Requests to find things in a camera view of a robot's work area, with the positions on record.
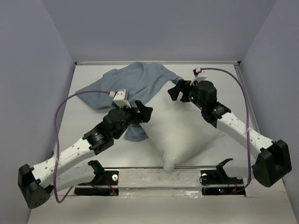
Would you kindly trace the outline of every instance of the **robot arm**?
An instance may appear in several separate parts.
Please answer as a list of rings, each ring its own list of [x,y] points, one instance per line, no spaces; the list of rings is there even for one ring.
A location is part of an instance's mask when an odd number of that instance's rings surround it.
[[[205,76],[193,71],[193,81],[179,80],[178,84],[168,90],[172,100],[177,100],[183,93],[182,102],[192,102],[200,110],[204,120],[215,128],[230,135],[243,147],[247,146],[246,132],[250,133],[251,154],[256,160],[251,166],[254,178],[263,186],[270,187],[292,170],[288,145],[282,141],[273,141],[249,128],[241,122],[226,106],[217,101],[217,90],[213,83],[206,81]],[[227,159],[218,164],[217,169],[228,177],[248,177],[247,163],[240,166],[239,161]]]
[[[60,154],[57,176],[62,175],[79,162],[111,147],[114,144],[114,139],[119,139],[131,124],[150,120],[152,108],[145,107],[139,100],[135,101],[137,108],[132,107],[127,99],[128,93],[125,90],[118,91],[113,99],[116,108],[110,110],[101,123]],[[91,162],[89,165],[96,175],[94,178],[101,176],[102,166]],[[50,198],[53,191],[55,163],[56,157],[52,157],[34,166],[25,164],[19,168],[18,185],[30,209],[42,205]],[[87,181],[90,178],[83,176],[83,179]],[[64,189],[76,180],[67,178],[67,181],[59,181],[58,188]]]

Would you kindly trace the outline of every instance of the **gray towel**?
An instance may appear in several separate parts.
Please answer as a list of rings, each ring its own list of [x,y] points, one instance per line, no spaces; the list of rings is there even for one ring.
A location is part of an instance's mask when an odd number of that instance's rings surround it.
[[[135,62],[125,68],[113,69],[105,73],[103,78],[77,92],[126,89],[129,91],[129,103],[132,106],[136,106],[135,100],[140,100],[145,105],[161,90],[166,82],[172,81],[177,84],[180,79],[182,78],[161,64]],[[107,94],[85,93],[78,95],[78,97],[95,110],[112,107],[113,98]],[[142,141],[146,138],[148,136],[140,125],[131,125],[125,134],[125,139],[129,141]]]

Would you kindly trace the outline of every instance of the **white enclosure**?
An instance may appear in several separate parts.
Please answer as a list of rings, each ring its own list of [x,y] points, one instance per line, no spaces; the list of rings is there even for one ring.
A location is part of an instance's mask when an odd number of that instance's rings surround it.
[[[261,133],[289,145],[298,220],[298,24],[297,0],[2,1],[0,223],[27,223],[17,169],[50,157],[75,62],[92,61],[242,61]]]

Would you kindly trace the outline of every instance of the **black clamp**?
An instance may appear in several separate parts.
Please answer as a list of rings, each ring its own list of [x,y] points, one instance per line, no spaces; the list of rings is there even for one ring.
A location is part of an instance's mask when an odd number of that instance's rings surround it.
[[[91,182],[89,182],[89,184],[96,185],[101,180],[103,180],[103,178],[105,176],[105,170],[102,167],[102,165],[100,164],[100,162],[97,161],[97,160],[91,160],[91,161],[89,161],[88,165],[93,168],[93,170],[94,170],[93,173],[95,175],[95,177],[93,178],[93,180]]]
[[[180,101],[195,104],[201,110],[204,120],[217,127],[217,120],[221,119],[223,114],[231,113],[231,110],[217,101],[217,90],[213,83],[206,80],[196,82],[195,85],[190,83],[191,81],[179,80],[175,87],[168,90],[171,99],[176,101],[182,92]]]

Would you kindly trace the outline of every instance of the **black plastic mount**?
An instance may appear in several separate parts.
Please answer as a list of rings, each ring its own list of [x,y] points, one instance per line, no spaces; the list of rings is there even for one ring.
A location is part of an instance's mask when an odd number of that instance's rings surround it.
[[[209,81],[201,81],[195,85],[190,85],[191,81],[179,80],[177,85],[168,90],[173,101],[178,99],[180,92],[183,96],[180,101],[192,102],[200,110],[206,122],[217,127],[217,120],[231,110],[217,101],[217,90],[214,84]]]
[[[32,174],[32,169],[28,164],[25,164],[19,168],[18,185],[25,198],[28,208],[35,209],[50,198],[50,193],[53,187],[49,185],[43,188],[39,185],[40,180],[35,179]]]
[[[102,165],[100,164],[100,162],[97,161],[97,160],[91,160],[91,161],[89,161],[88,165],[93,168],[93,170],[94,170],[93,173],[95,175],[95,177],[93,178],[93,180],[91,182],[89,182],[89,184],[96,185],[101,180],[103,180],[103,178],[105,176],[105,170],[102,167]]]
[[[252,166],[255,179],[265,187],[271,187],[291,170],[289,147],[282,140],[267,149],[262,148]]]
[[[84,134],[90,144],[90,149],[97,155],[114,144],[131,124],[149,122],[153,108],[144,106],[136,100],[137,108],[114,108],[91,131]]]

